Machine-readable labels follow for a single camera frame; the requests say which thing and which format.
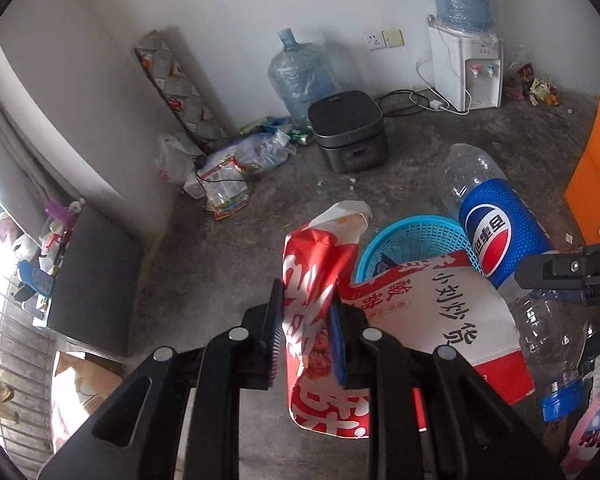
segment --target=turquoise basket rim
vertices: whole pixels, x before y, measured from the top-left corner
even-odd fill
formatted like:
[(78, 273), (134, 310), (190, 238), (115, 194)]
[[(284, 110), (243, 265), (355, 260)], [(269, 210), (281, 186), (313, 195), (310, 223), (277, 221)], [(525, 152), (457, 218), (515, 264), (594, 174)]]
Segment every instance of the turquoise basket rim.
[(391, 224), (389, 227), (386, 227), (382, 231), (380, 231), (376, 237), (371, 240), (371, 243), (366, 247), (365, 252), (362, 254), (362, 258), (360, 258), (360, 263), (358, 264), (358, 268), (356, 269), (356, 282), (362, 283), (365, 281), (365, 271), (368, 267), (371, 256), (376, 252), (378, 247), (384, 243), (384, 241), (392, 235), (397, 230), (411, 224), (421, 224), (424, 222), (435, 223), (438, 225), (443, 225), (449, 227), (451, 229), (457, 230), (462, 233), (463, 236), (464, 230), (462, 230), (462, 226), (452, 220), (451, 218), (446, 218), (444, 216), (437, 215), (419, 215), (419, 216), (411, 216), (409, 218), (403, 218), (402, 220), (398, 220), (397, 222)]

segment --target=silver screw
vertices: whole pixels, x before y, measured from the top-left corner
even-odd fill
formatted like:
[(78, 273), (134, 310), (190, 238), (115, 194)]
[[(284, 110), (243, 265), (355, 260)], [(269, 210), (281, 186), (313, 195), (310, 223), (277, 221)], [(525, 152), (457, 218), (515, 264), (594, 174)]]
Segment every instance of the silver screw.
[(154, 352), (154, 361), (158, 361), (159, 363), (163, 363), (168, 361), (173, 357), (173, 349), (168, 346), (161, 346), (160, 348), (155, 349)]
[(382, 339), (382, 332), (377, 328), (365, 328), (362, 331), (362, 337), (367, 341), (380, 341)]
[(438, 348), (438, 355), (445, 361), (453, 361), (458, 355), (458, 352), (456, 352), (455, 348), (451, 348), (449, 345), (444, 345)]
[(231, 341), (244, 341), (249, 337), (249, 331), (243, 326), (237, 326), (229, 330), (229, 339)]

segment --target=white wall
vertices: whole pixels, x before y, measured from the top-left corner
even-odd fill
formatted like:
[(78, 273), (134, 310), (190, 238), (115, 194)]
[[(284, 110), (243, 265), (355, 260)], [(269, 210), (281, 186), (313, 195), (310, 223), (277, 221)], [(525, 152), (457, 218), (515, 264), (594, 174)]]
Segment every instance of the white wall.
[[(422, 86), (415, 62), (429, 50), (433, 0), (89, 0), (124, 52), (152, 28), (193, 72), (203, 96), (216, 95), (225, 121), (284, 112), (266, 77), (280, 49), (276, 32), (330, 48), (349, 86), (371, 94)], [(507, 52), (524, 44), (536, 70), (563, 89), (600, 92), (600, 17), (588, 0), (494, 0)], [(369, 52), (366, 30), (399, 27), (406, 47)], [(422, 69), (432, 78), (429, 66)]]
[[(85, 0), (14, 0), (0, 45), (16, 75), (3, 97), (36, 148), (102, 213), (147, 244), (159, 237), (176, 192), (154, 166), (157, 136), (179, 126), (130, 52)], [(9, 92), (18, 80), (22, 99)]]

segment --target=pepsi bottle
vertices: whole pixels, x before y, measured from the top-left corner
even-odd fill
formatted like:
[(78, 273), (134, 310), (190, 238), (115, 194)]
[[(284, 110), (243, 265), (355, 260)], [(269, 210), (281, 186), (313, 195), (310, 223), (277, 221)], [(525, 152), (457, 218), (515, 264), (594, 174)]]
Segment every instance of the pepsi bottle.
[(541, 391), (544, 420), (568, 415), (583, 401), (578, 363), (587, 321), (582, 297), (571, 291), (523, 290), (514, 276), (523, 256), (553, 249), (546, 232), (495, 161), (475, 146), (451, 147), (438, 168), (436, 189), (469, 238), (483, 274), (509, 307)]

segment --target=black cable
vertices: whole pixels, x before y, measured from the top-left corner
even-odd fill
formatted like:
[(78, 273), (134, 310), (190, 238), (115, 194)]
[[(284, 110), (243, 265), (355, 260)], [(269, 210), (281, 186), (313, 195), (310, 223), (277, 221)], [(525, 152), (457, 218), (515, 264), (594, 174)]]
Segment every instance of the black cable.
[[(402, 108), (395, 108), (394, 110), (385, 111), (382, 108), (382, 102), (384, 102), (389, 97), (392, 97), (394, 95), (408, 95), (410, 97), (412, 95), (415, 95), (418, 103), (417, 104), (413, 103), (409, 106), (405, 106)], [(406, 89), (394, 90), (393, 92), (389, 92), (388, 94), (385, 94), (382, 97), (379, 97), (378, 99), (376, 99), (376, 102), (378, 102), (378, 106), (380, 107), (380, 110), (382, 110), (382, 115), (387, 118), (408, 117), (410, 115), (416, 115), (416, 114), (422, 113), (424, 110), (426, 110), (426, 108), (430, 108), (429, 98), (427, 98), (426, 96), (424, 96), (422, 94), (414, 92), (413, 90), (406, 90)]]

